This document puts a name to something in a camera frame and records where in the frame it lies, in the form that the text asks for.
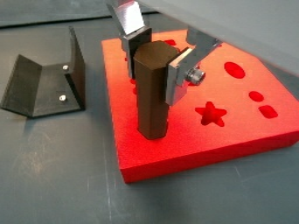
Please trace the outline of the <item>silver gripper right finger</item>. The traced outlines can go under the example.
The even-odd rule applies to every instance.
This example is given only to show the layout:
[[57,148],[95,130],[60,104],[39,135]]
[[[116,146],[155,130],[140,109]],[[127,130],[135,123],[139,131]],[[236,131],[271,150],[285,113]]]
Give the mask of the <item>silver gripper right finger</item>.
[[220,40],[191,26],[185,41],[193,48],[184,48],[167,66],[164,100],[169,106],[187,94],[189,83],[195,86],[201,84],[205,73],[200,70],[199,63],[221,44]]

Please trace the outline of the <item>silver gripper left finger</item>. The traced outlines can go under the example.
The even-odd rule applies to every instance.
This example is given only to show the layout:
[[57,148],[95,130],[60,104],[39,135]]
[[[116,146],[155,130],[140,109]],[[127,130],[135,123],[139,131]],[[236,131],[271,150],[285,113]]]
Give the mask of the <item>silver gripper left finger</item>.
[[107,8],[119,29],[125,52],[128,76],[135,78],[133,57],[140,45],[152,41],[152,29],[145,26],[139,3],[135,0],[107,0]]

